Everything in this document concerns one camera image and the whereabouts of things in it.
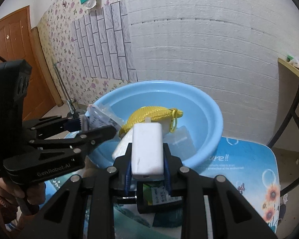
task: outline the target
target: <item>tiled floor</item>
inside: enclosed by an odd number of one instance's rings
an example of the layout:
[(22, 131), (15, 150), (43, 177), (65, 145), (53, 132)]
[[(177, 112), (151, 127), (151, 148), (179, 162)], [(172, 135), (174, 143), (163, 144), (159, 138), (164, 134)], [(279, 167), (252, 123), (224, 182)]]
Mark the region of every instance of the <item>tiled floor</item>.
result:
[[(61, 107), (55, 106), (44, 116), (62, 115), (63, 117), (66, 117), (68, 112), (69, 108), (64, 104)], [(64, 138), (67, 134), (68, 132), (66, 131), (51, 138)], [(279, 180), (281, 188), (283, 189), (299, 177), (299, 162), (298, 164), (296, 163), (297, 160), (299, 160), (299, 153), (277, 148), (274, 148), (273, 152), (277, 158)], [(289, 235), (299, 222), (299, 186), (288, 193), (288, 202), (286, 206), (287, 211), (285, 217), (277, 229), (276, 234), (278, 238), (285, 238)]]

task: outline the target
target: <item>blue table mat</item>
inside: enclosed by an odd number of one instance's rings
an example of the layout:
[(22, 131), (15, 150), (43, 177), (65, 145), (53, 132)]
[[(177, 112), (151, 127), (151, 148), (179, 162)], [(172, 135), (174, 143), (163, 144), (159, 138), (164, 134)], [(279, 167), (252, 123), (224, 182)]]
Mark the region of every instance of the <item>blue table mat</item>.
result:
[[(227, 177), (276, 232), (280, 185), (276, 158), (270, 148), (254, 142), (222, 137), (214, 155), (195, 171), (208, 177), (219, 174)], [(46, 201), (71, 175), (67, 174), (46, 182)], [(181, 220), (181, 209), (169, 213), (140, 215), (136, 205), (114, 207), (115, 233), (120, 239), (180, 238)]]

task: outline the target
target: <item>door panel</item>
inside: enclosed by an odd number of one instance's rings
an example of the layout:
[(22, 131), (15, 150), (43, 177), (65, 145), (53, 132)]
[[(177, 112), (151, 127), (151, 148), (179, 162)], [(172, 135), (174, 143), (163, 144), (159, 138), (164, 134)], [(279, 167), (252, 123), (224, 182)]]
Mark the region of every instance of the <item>door panel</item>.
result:
[(32, 66), (28, 93), (24, 101), (23, 120), (40, 118), (55, 106), (33, 55), (28, 18), (27, 6), (0, 20), (0, 56), (6, 60), (25, 59)]

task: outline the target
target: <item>charger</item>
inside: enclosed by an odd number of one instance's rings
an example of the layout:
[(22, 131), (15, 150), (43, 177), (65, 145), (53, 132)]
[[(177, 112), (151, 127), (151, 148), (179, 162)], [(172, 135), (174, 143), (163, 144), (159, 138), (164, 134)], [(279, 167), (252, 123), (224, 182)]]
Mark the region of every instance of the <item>charger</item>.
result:
[(160, 123), (134, 124), (131, 168), (132, 177), (136, 180), (164, 179), (163, 135)]

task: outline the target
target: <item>brick pattern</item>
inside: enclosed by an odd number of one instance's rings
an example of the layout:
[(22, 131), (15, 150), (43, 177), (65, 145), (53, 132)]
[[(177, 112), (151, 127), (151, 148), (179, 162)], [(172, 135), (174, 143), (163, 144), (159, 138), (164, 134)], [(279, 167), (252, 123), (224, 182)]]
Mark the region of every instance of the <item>brick pattern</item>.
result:
[(71, 29), (83, 77), (137, 81), (125, 0), (92, 10)]

